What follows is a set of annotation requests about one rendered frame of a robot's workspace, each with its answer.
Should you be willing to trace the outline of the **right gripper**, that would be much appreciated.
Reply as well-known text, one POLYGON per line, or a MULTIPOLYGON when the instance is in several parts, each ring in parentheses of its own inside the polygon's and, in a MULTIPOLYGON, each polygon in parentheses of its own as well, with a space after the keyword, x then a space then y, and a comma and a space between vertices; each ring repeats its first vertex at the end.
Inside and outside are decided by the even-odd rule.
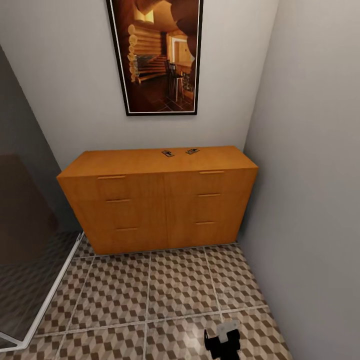
POLYGON ((229 352, 236 353, 239 357, 237 351, 241 349, 239 334, 237 330, 232 330, 226 333, 228 341, 221 343, 219 336, 208 338, 207 331, 204 331, 204 343, 207 351, 211 352, 212 358, 224 360, 225 354, 229 352))

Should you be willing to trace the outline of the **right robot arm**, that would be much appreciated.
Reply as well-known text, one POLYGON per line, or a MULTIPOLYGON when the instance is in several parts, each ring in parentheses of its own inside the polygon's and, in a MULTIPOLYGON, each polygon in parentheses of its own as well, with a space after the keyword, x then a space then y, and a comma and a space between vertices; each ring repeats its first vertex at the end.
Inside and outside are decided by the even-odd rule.
POLYGON ((220 360, 240 360, 237 353, 241 349, 237 329, 240 321, 237 318, 228 320, 216 326, 218 336, 208 338, 204 331, 204 343, 207 351, 211 352, 212 358, 220 360))

